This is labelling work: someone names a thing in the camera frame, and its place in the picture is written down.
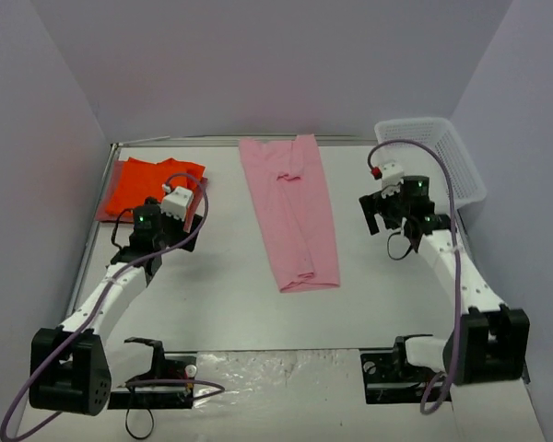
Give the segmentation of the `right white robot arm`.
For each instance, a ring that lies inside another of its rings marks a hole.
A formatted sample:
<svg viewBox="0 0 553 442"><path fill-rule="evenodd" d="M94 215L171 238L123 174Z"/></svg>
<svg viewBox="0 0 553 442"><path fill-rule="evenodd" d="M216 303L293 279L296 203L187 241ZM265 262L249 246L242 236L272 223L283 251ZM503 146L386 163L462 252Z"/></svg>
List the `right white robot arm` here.
<svg viewBox="0 0 553 442"><path fill-rule="evenodd" d="M509 308L490 288L463 249L448 214L429 197L429 178L375 174L380 191L360 197L369 231L378 225L406 237L409 248L434 272L457 311L451 335L399 337L390 358L393 374L410 380L423 367L449 376L457 386L516 380L524 372L530 320Z"/></svg>

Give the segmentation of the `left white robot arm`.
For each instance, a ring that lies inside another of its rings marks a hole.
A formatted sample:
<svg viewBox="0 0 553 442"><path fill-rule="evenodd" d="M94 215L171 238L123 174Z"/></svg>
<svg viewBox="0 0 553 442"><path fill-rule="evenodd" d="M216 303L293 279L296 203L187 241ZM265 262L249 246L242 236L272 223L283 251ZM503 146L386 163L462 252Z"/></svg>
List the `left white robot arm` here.
<svg viewBox="0 0 553 442"><path fill-rule="evenodd" d="M100 284L60 325L42 328L33 337L31 407L95 416L113 390L138 380L156 385L166 377L161 342L131 337L114 351L106 345L125 311L152 282L163 254L193 250L205 221L205 215L196 215L185 231L182 220L163 214L156 204L134 209L128 243L111 258Z"/></svg>

